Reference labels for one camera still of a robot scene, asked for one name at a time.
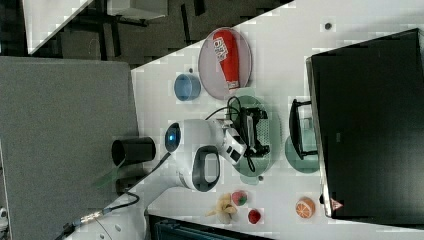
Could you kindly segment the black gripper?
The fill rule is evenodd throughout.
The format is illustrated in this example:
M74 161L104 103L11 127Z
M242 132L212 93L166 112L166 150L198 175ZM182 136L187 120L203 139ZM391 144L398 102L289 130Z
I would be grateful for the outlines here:
M262 145L258 140L257 125L260 120L267 120L268 116L265 110L259 107L241 108L241 130L242 137L247 145L244 153L245 157L263 157L270 152L268 145Z

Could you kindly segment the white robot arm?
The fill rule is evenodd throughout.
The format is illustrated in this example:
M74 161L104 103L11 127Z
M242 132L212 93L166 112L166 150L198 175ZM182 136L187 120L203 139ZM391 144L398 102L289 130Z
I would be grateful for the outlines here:
M257 124L268 118L258 107L229 107L235 119L188 119L175 122L165 134L166 154L135 186L102 210L64 226L56 240L144 240L145 211L174 187L208 192L220 178L220 160L254 173L253 163L270 152L258 139Z

